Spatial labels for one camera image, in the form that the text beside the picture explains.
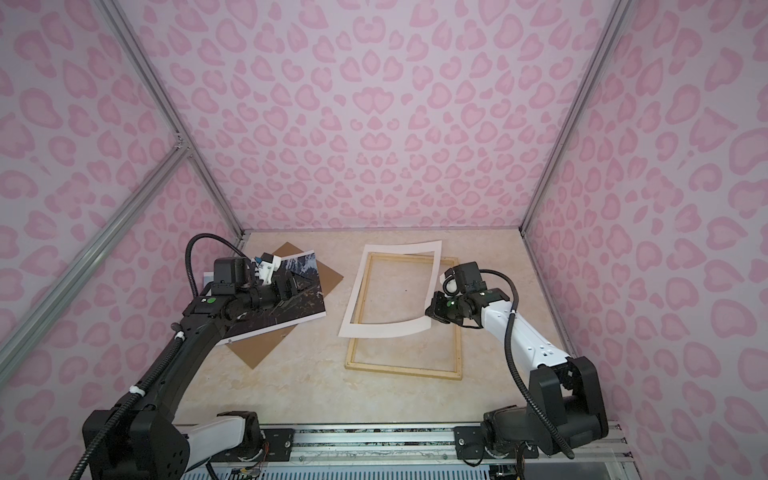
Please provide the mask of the brown cardboard backing board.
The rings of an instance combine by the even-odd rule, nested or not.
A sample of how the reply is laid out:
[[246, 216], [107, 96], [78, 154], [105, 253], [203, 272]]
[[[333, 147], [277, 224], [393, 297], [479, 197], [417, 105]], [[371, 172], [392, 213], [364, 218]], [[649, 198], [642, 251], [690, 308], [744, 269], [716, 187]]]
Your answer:
[[343, 276], [318, 260], [313, 250], [302, 251], [286, 243], [273, 253], [286, 262], [284, 268], [309, 279], [309, 291], [288, 305], [242, 316], [221, 341], [249, 368], [256, 368], [298, 325], [327, 316], [326, 297]]

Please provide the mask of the dark landscape photo print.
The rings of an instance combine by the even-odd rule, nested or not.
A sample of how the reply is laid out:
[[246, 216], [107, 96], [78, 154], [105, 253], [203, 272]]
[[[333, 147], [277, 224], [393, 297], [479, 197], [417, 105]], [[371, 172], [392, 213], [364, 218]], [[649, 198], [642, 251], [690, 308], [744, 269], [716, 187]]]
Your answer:
[[206, 295], [230, 295], [233, 324], [220, 343], [287, 329], [326, 316], [319, 263], [314, 251], [291, 255], [263, 253], [251, 261], [218, 259], [203, 276]]

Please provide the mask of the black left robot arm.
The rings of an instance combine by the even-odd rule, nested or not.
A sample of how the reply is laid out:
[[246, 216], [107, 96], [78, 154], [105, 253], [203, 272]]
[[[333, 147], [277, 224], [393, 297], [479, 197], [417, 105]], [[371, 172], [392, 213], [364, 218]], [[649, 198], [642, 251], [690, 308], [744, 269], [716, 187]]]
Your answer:
[[71, 478], [180, 479], [216, 457], [256, 466], [270, 446], [258, 416], [230, 411], [203, 426], [182, 430], [179, 403], [213, 348], [238, 324], [262, 317], [273, 323], [283, 310], [320, 294], [315, 261], [266, 254], [255, 262], [220, 258], [213, 278], [174, 324], [174, 334], [148, 371], [108, 410], [95, 410], [82, 427], [85, 451]]

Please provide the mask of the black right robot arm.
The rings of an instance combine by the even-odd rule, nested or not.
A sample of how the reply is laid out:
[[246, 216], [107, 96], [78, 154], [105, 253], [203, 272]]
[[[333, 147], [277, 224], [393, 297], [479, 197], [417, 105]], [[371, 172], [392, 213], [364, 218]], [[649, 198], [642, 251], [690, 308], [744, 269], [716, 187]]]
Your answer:
[[479, 442], [465, 443], [463, 460], [524, 458], [534, 450], [575, 457], [575, 450], [609, 433], [599, 375], [586, 357], [555, 347], [518, 312], [519, 298], [499, 289], [436, 292], [425, 314], [443, 324], [485, 330], [502, 344], [521, 406], [483, 414]]

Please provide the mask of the light wooden picture frame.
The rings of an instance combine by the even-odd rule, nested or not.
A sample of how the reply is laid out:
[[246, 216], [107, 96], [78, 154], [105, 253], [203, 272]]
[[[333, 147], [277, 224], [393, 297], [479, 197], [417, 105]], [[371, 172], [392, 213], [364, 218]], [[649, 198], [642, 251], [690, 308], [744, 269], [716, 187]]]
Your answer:
[[[354, 320], [358, 323], [393, 323], [424, 314], [423, 305], [431, 275], [431, 254], [414, 260], [372, 254]], [[442, 257], [435, 291], [444, 271], [458, 264]], [[432, 320], [431, 328], [418, 334], [380, 339], [350, 339], [344, 366], [349, 370], [460, 380], [463, 377], [462, 329], [447, 328]]]

